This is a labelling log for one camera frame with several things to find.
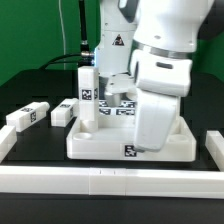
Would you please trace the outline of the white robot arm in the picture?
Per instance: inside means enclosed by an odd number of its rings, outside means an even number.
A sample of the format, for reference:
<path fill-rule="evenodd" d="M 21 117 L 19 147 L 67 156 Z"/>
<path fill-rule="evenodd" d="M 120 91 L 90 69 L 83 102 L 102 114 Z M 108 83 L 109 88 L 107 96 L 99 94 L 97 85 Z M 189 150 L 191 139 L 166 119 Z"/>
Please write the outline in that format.
<path fill-rule="evenodd" d="M 224 31 L 224 0 L 99 0 L 101 79 L 128 74 L 137 95 L 133 144 L 160 150 L 188 95 L 199 39 Z"/>

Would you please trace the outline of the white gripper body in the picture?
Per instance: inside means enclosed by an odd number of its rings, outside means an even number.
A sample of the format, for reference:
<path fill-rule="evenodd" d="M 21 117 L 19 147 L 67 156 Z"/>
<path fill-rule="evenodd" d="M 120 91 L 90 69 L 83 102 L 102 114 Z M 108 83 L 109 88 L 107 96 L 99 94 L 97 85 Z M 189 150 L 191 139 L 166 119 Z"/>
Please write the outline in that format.
<path fill-rule="evenodd" d="M 176 117 L 179 99 L 190 89 L 189 59 L 171 59 L 135 50 L 130 71 L 137 91 L 134 147 L 159 151 Z"/>

